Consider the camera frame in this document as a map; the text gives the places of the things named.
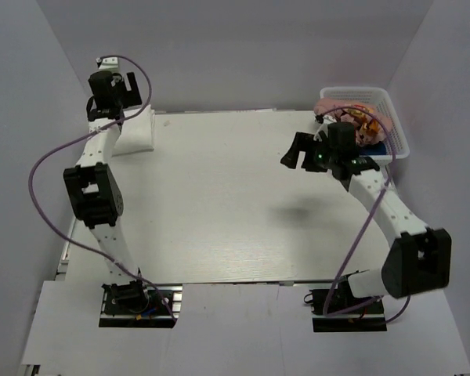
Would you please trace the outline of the pink printed t shirt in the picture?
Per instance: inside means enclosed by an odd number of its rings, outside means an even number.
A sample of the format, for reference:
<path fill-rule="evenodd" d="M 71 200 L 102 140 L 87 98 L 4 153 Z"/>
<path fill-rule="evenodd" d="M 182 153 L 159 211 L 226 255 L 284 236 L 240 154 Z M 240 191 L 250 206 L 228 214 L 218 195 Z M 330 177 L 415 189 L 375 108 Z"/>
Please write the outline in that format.
<path fill-rule="evenodd" d="M 361 102 L 322 98 L 313 111 L 315 115 L 329 116 L 336 122 L 353 124 L 358 146 L 370 146 L 384 141 L 393 128 L 389 117 Z"/>

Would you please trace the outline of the white t shirt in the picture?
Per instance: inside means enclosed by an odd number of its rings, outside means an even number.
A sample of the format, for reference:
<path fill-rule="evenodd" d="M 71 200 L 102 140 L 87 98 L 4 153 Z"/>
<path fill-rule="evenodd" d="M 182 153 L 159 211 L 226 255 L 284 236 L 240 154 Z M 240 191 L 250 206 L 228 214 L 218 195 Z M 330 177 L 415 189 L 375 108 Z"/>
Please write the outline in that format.
<path fill-rule="evenodd" d="M 149 152 L 155 144 L 155 111 L 150 105 L 138 116 L 127 120 L 121 129 L 114 150 L 114 156 Z"/>

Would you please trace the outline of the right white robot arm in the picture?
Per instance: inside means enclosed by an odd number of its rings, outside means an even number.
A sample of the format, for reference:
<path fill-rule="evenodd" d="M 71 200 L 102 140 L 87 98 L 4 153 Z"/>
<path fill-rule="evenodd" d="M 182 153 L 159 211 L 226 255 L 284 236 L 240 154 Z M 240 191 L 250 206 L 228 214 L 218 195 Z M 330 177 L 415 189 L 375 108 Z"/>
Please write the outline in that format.
<path fill-rule="evenodd" d="M 361 155 L 350 123 L 333 123 L 315 136 L 296 132 L 280 163 L 307 172 L 331 172 L 369 212 L 385 235 L 389 253 L 381 267 L 342 277 L 348 286 L 338 292 L 339 305 L 354 313 L 367 298 L 405 298 L 444 289 L 450 282 L 452 240 L 445 229 L 432 229 L 390 189 L 387 176 L 369 156 Z M 301 164 L 298 158 L 304 157 Z"/>

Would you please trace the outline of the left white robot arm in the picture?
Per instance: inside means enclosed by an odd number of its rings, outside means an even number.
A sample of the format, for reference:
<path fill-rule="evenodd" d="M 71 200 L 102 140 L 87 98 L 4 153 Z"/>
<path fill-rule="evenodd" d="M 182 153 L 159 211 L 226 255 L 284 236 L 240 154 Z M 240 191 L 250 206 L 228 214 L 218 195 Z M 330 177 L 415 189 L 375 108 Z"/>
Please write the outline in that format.
<path fill-rule="evenodd" d="M 128 284 L 132 278 L 118 267 L 137 274 L 123 236 L 121 216 L 123 196 L 109 162 L 121 135 L 124 110 L 142 103 L 133 73 L 126 78 L 110 70 L 98 70 L 89 77 L 92 96 L 87 103 L 90 136 L 73 168 L 63 172 L 63 180 L 76 219 L 94 236 L 97 250 L 108 257 L 108 285 Z"/>

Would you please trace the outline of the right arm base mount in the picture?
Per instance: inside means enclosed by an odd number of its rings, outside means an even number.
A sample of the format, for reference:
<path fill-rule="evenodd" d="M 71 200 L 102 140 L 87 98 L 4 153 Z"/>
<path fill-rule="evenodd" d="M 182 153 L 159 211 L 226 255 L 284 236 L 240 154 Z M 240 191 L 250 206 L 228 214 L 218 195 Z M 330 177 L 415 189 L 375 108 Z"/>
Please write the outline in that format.
<path fill-rule="evenodd" d="M 335 290 L 327 314 L 324 306 L 328 288 L 312 289 L 305 294 L 303 302 L 311 309 L 314 333 L 367 333 L 385 332 L 385 310 L 380 299 L 367 304 L 369 298 L 354 298 L 341 288 Z"/>

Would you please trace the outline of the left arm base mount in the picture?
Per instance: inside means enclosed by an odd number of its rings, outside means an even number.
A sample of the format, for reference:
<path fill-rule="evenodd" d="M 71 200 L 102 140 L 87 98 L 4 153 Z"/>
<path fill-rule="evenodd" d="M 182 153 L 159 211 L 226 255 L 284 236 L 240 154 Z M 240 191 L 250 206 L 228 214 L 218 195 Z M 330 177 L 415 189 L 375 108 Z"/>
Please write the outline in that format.
<path fill-rule="evenodd" d="M 99 327 L 173 328 L 183 300 L 182 285 L 145 287 L 140 281 L 104 284 Z"/>

